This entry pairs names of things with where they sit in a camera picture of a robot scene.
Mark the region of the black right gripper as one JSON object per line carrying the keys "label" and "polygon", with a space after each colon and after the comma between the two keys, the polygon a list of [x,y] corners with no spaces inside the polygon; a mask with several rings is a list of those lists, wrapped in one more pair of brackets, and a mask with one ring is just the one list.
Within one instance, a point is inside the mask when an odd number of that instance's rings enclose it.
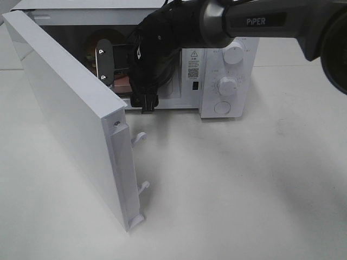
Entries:
{"label": "black right gripper", "polygon": [[137,41],[113,45],[114,71],[129,77],[133,107],[152,113],[159,104],[158,90],[174,74],[174,52],[162,44]]}

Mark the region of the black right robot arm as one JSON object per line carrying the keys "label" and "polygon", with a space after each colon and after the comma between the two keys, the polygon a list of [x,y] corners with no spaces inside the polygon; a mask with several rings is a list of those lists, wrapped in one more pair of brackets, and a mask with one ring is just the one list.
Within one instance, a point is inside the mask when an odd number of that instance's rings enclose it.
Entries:
{"label": "black right robot arm", "polygon": [[130,103],[158,106],[184,48],[224,48],[238,37],[294,38],[308,61],[346,92],[346,1],[166,1],[133,31],[127,55]]}

